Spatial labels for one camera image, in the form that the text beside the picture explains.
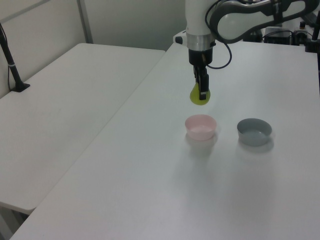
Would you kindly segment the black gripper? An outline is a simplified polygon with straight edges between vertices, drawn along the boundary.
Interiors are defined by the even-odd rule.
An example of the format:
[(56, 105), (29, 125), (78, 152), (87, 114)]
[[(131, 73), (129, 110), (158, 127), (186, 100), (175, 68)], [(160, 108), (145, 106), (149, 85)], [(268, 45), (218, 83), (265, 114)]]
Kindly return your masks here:
[(193, 65), (195, 82), (199, 88), (199, 99), (207, 100), (209, 97), (209, 75), (206, 71), (200, 71), (199, 67), (206, 67), (213, 60), (213, 49), (204, 51), (188, 49), (188, 60)]

